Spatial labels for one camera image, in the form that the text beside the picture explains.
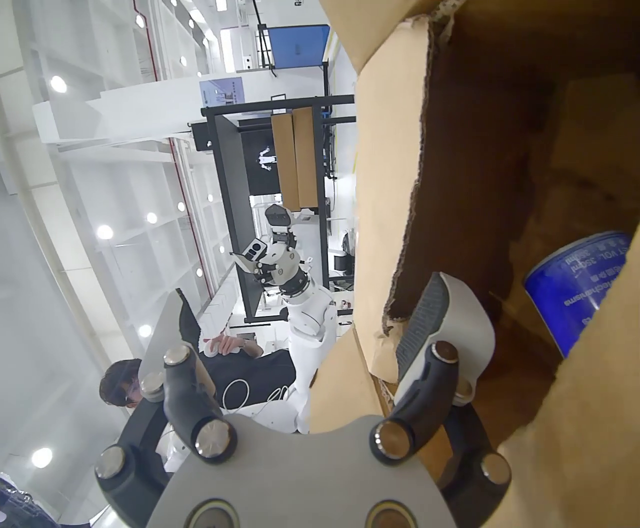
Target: black shirt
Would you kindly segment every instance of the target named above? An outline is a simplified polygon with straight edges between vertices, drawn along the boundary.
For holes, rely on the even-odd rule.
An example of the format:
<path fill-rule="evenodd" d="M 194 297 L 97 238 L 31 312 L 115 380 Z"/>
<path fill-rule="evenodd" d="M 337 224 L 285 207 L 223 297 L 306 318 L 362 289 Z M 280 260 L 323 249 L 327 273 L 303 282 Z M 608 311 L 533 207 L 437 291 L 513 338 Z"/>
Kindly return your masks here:
<path fill-rule="evenodd" d="M 218 354 L 212 358 L 199 354 L 209 376 L 216 384 L 216 400 L 221 407 L 236 409 L 246 398 L 249 384 L 249 396 L 245 406 L 267 401 L 271 393 L 282 387 L 288 387 L 296 379 L 296 369 L 288 350 L 278 350 L 266 356 L 252 358 L 244 350 L 237 354 L 223 356 Z M 222 399 L 225 389 L 227 394 Z"/>

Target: metal bolt head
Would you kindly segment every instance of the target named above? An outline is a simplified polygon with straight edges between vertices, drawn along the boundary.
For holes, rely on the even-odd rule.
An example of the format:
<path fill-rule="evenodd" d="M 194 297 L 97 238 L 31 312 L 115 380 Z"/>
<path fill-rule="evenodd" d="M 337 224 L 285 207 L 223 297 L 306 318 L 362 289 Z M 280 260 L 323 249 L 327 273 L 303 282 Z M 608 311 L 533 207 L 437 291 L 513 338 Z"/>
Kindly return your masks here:
<path fill-rule="evenodd" d="M 391 420 L 378 424 L 374 441 L 380 452 L 390 460 L 400 460 L 411 450 L 411 440 L 404 427 Z"/>
<path fill-rule="evenodd" d="M 458 350 L 447 341 L 436 341 L 431 345 L 431 353 L 443 363 L 458 363 Z"/>
<path fill-rule="evenodd" d="M 511 468 L 503 456 L 489 453 L 480 462 L 483 475 L 493 484 L 502 486 L 511 479 Z"/>
<path fill-rule="evenodd" d="M 187 345 L 174 346 L 164 354 L 164 364 L 170 367 L 179 365 L 189 357 L 190 353 L 191 349 Z"/>
<path fill-rule="evenodd" d="M 204 458 L 223 454 L 231 442 L 231 427 L 222 420 L 213 419 L 205 424 L 196 437 L 196 451 Z"/>
<path fill-rule="evenodd" d="M 467 400 L 473 396 L 474 388 L 466 378 L 462 376 L 458 377 L 458 384 L 456 385 L 456 396 L 462 400 Z"/>
<path fill-rule="evenodd" d="M 140 390 L 144 394 L 160 392 L 164 383 L 164 372 L 150 372 L 140 382 Z"/>
<path fill-rule="evenodd" d="M 95 474 L 99 479 L 106 480 L 115 477 L 122 471 L 126 455 L 119 445 L 107 447 L 95 465 Z"/>

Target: white cable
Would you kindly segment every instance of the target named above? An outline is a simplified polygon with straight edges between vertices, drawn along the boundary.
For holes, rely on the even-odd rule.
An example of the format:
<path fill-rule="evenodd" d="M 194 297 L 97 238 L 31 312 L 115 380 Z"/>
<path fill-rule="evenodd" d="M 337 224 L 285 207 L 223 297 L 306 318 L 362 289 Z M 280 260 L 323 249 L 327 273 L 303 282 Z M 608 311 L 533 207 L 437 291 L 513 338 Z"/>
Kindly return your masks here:
<path fill-rule="evenodd" d="M 227 404 L 225 403 L 225 398 L 227 396 L 227 391 L 229 390 L 229 387 L 231 387 L 231 385 L 233 385 L 237 381 L 242 381 L 246 385 L 246 396 L 244 397 L 244 401 L 242 402 L 242 405 L 240 407 L 238 407 L 236 409 L 236 411 L 238 411 L 239 409 L 244 407 L 244 404 L 247 402 L 247 400 L 249 400 L 249 391 L 250 391 L 250 389 L 249 389 L 249 384 L 246 382 L 246 380 L 243 380 L 242 378 L 238 378 L 237 380 L 233 380 L 231 383 L 229 383 L 227 385 L 225 391 L 222 393 L 222 408 L 227 412 L 230 412 L 229 409 L 227 409 Z"/>
<path fill-rule="evenodd" d="M 237 381 L 244 383 L 244 385 L 246 386 L 246 396 L 244 397 L 244 401 L 240 404 L 238 408 L 234 409 L 233 411 L 230 411 L 227 408 L 227 402 L 225 399 L 227 397 L 227 391 L 229 390 L 229 387 L 231 387 L 231 385 L 233 385 Z M 245 406 L 245 404 L 249 400 L 249 393 L 250 393 L 249 383 L 247 383 L 246 380 L 243 380 L 242 378 L 233 380 L 231 383 L 227 385 L 226 389 L 222 393 L 222 408 L 225 411 L 227 411 L 229 414 L 237 413 L 241 408 Z M 267 398 L 267 401 L 264 402 L 264 405 L 262 406 L 262 408 L 256 414 L 252 415 L 252 418 L 255 418 L 256 416 L 258 416 L 258 414 L 260 414 L 264 410 L 264 408 L 267 406 L 267 404 L 269 404 L 270 402 L 278 399 L 284 400 L 287 397 L 288 393 L 289 393 L 289 387 L 287 385 L 283 385 L 282 387 L 277 387 L 276 389 L 274 389 L 274 391 Z"/>

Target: window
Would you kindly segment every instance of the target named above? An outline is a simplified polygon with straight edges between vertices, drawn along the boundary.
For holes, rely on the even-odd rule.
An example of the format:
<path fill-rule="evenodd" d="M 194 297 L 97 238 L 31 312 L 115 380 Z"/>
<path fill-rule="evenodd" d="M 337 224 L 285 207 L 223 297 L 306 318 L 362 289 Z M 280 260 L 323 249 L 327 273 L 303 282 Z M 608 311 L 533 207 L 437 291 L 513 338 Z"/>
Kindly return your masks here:
<path fill-rule="evenodd" d="M 260 31 L 256 30 L 255 32 L 255 48 L 258 50 L 258 67 L 259 68 L 268 68 L 270 65 L 274 65 L 273 63 L 273 51 L 271 51 L 271 39 L 269 38 L 269 30 L 264 29 L 262 31 L 264 35 L 264 40 L 260 37 Z"/>

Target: red cable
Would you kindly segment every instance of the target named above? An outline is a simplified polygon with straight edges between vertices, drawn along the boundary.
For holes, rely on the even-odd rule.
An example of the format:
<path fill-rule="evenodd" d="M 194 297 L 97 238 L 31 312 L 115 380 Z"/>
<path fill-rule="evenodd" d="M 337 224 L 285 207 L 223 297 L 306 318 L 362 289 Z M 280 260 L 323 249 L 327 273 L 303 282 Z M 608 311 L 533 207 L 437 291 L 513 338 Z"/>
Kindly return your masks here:
<path fill-rule="evenodd" d="M 149 24 L 147 24 L 147 17 L 144 16 L 140 11 L 138 11 L 138 7 L 136 6 L 136 0 L 133 0 L 133 10 L 136 14 L 140 15 L 142 19 L 145 21 L 145 30 L 147 32 L 147 42 L 149 44 L 149 54 L 151 55 L 151 65 L 154 68 L 154 78 L 158 81 L 158 72 L 156 69 L 156 61 L 154 59 L 154 50 L 151 46 L 151 36 L 149 35 Z M 182 178 L 180 178 L 180 171 L 178 169 L 178 160 L 175 157 L 175 151 L 173 149 L 173 142 L 171 138 L 169 138 L 169 147 L 171 148 L 171 157 L 173 158 L 173 166 L 175 167 L 175 175 L 178 178 L 178 183 L 180 184 L 180 192 L 182 193 L 182 199 L 184 203 L 184 207 L 186 208 L 187 218 L 189 219 L 189 227 L 191 228 L 191 233 L 193 234 L 193 242 L 196 244 L 196 252 L 198 253 L 198 260 L 200 261 L 200 265 L 202 266 L 202 274 L 204 276 L 204 282 L 207 285 L 207 291 L 209 292 L 209 297 L 213 299 L 213 293 L 211 292 L 211 286 L 209 285 L 209 279 L 207 278 L 207 274 L 205 273 L 206 267 L 202 262 L 202 254 L 200 253 L 200 246 L 198 245 L 198 238 L 196 236 L 196 232 L 193 228 L 193 222 L 191 221 L 191 213 L 189 212 L 189 206 L 187 205 L 187 197 L 184 194 L 184 186 L 182 185 Z"/>

